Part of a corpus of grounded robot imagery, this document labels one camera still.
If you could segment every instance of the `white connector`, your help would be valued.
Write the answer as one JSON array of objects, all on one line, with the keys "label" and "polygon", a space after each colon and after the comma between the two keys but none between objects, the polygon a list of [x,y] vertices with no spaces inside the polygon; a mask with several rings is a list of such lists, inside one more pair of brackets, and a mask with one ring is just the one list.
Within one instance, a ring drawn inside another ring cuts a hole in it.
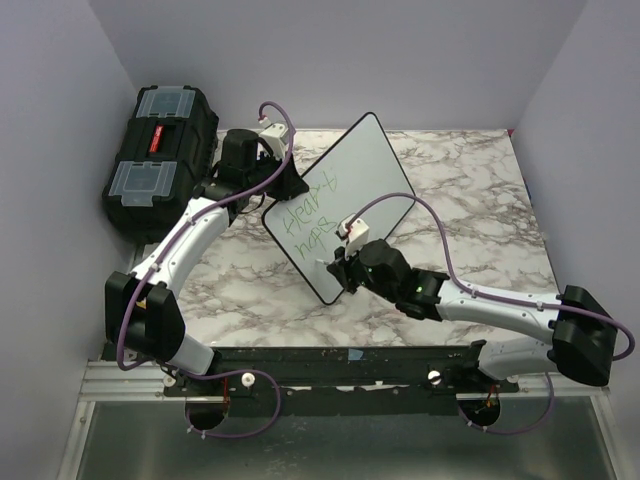
[{"label": "white connector", "polygon": [[268,118],[266,119],[265,125],[268,126],[258,135],[269,144],[276,158],[282,160],[287,152],[289,129],[283,123],[272,124]]},{"label": "white connector", "polygon": [[273,122],[269,120],[269,117],[267,117],[266,115],[263,115],[261,118],[259,118],[258,123],[260,123],[260,126],[263,129],[269,128],[271,125],[273,125]]},{"label": "white connector", "polygon": [[247,388],[250,388],[253,386],[254,383],[256,383],[256,377],[253,373],[246,372],[242,375],[242,385],[244,385]]},{"label": "white connector", "polygon": [[340,238],[344,239],[346,237],[347,239],[347,245],[345,247],[345,255],[347,257],[355,254],[369,240],[369,225],[361,218],[356,219],[356,221],[347,228],[347,223],[349,223],[353,217],[353,215],[349,215],[338,225]]}]

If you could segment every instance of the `marble surface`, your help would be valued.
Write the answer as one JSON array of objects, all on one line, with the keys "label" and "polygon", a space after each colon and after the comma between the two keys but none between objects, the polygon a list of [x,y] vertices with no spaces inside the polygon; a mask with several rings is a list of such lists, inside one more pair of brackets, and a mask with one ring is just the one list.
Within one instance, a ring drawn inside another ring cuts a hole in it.
[{"label": "marble surface", "polygon": [[[299,171],[342,131],[299,131]],[[416,194],[447,228],[459,276],[479,285],[555,292],[549,260],[506,131],[390,132]],[[187,331],[211,346],[463,345],[515,333],[408,319],[361,290],[323,305],[262,226],[239,217],[204,254],[179,304]],[[445,271],[431,217],[418,205],[390,238],[414,266]]]}]

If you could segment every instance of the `black toolbox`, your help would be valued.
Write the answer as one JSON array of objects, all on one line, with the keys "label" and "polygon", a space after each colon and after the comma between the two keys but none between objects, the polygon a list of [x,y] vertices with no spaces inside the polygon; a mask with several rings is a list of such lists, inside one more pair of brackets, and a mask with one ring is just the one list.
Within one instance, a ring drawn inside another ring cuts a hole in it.
[{"label": "black toolbox", "polygon": [[197,88],[143,88],[102,203],[111,223],[138,243],[161,241],[211,171],[218,116]]}]

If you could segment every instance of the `light purple wall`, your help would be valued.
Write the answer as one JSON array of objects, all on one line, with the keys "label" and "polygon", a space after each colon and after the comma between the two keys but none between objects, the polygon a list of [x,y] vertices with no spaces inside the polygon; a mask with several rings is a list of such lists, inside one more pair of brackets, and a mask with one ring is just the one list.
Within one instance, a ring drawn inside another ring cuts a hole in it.
[{"label": "light purple wall", "polygon": [[[514,137],[559,280],[586,286],[636,337],[639,25],[638,0],[590,0]],[[615,364],[612,390],[640,472],[639,371],[640,353]]]},{"label": "light purple wall", "polygon": [[135,92],[84,0],[4,2],[0,65],[0,477],[52,479],[130,254],[99,196]]},{"label": "light purple wall", "polygon": [[223,126],[262,100],[303,127],[516,125],[585,0],[89,0],[136,87],[202,88]]}]

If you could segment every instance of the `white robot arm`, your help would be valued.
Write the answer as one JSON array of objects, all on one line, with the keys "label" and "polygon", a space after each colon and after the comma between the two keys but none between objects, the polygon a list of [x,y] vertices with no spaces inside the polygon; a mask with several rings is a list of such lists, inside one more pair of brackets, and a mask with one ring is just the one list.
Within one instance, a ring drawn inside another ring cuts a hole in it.
[{"label": "white robot arm", "polygon": [[559,371],[587,385],[608,384],[617,329],[613,321],[569,312],[608,317],[583,288],[568,286],[562,295],[517,293],[412,268],[385,240],[367,242],[368,226],[353,216],[337,234],[346,246],[335,251],[327,270],[348,292],[364,287],[419,320],[467,321],[525,335],[483,344],[476,368],[490,379]]},{"label": "white robot arm", "polygon": [[289,200],[309,190],[293,158],[284,162],[292,137],[288,127],[271,124],[266,117],[261,124],[264,130],[259,134],[242,129],[227,132],[210,184],[196,188],[178,223],[148,258],[129,274],[114,272],[107,280],[106,334],[119,349],[126,346],[194,374],[209,369],[214,352],[186,333],[176,302],[187,276],[247,206],[245,192]]}]

